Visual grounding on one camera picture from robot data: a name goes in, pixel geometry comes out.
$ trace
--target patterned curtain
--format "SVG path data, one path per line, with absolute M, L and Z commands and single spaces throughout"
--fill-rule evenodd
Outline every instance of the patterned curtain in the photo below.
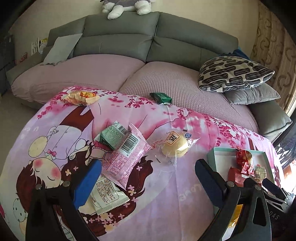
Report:
M 259 2 L 259 24 L 251 59 L 275 70 L 267 81 L 281 98 L 280 107 L 288 113 L 296 99 L 296 46 L 274 13 Z

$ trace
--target barcode number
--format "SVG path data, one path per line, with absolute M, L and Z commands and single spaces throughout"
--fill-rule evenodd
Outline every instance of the barcode number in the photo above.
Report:
M 127 156 L 129 156 L 129 154 L 133 151 L 138 142 L 139 139 L 135 137 L 133 134 L 130 134 L 126 141 L 123 143 L 123 145 L 120 147 L 120 149 L 123 150 Z
M 124 135 L 128 133 L 128 131 L 123 126 L 120 126 L 118 130 L 121 131 Z

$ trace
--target wall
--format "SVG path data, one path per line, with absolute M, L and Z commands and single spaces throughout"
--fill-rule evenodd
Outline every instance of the wall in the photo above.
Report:
M 14 23 L 15 55 L 30 54 L 37 38 L 46 38 L 50 29 L 75 19 L 101 12 L 99 0 L 37 0 Z M 192 19 L 239 39 L 242 50 L 250 55 L 258 26 L 258 0 L 156 0 L 153 11 L 167 12 Z

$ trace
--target pink bow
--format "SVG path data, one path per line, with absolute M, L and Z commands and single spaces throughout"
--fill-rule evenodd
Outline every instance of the pink bow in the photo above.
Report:
M 53 157 L 55 157 L 57 153 L 55 151 L 48 150 L 47 154 L 51 154 Z

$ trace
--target green snack package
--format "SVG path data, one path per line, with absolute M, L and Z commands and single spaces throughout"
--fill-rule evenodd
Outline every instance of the green snack package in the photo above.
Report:
M 155 99 L 157 104 L 172 104 L 172 98 L 167 96 L 165 93 L 150 93 L 150 96 Z
M 128 131 L 117 121 L 100 132 L 95 140 L 115 150 L 121 144 Z

